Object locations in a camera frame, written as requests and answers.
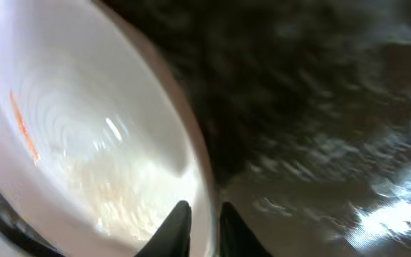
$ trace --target food residue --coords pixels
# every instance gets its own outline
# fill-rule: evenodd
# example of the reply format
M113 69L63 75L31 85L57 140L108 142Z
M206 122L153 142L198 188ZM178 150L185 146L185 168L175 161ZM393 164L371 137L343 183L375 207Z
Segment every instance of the food residue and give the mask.
M34 146L33 141L29 137L28 130L26 129L26 127L24 125L24 122L23 122L23 116L20 113L19 107L18 107L17 102L15 100L14 94L12 93L12 90L9 93L9 95L10 95L10 99L11 99L12 109L14 110L15 117L16 117L16 120L17 120L17 124L19 125L20 132L22 132L22 134L25 137L26 143L28 144L28 148L29 148L31 154L33 155L34 163L37 163L41 159L41 157L40 157L38 151L36 150L36 147Z

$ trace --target white bowl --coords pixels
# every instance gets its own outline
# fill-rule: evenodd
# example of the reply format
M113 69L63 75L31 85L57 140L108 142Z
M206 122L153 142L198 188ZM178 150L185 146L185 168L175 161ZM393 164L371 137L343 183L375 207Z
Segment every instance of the white bowl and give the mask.
M135 254L187 200L191 255L209 256L196 121L153 47L103 8L0 0L0 191L67 256Z

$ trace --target dark surface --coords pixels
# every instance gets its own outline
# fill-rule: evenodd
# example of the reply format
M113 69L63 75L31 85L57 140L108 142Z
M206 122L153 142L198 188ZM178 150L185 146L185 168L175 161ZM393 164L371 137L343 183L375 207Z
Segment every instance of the dark surface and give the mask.
M411 1L103 2L171 63L271 254L411 256Z
M231 203L224 203L221 208L220 256L271 257Z
M189 257L190 230L191 207L180 201L136 257Z

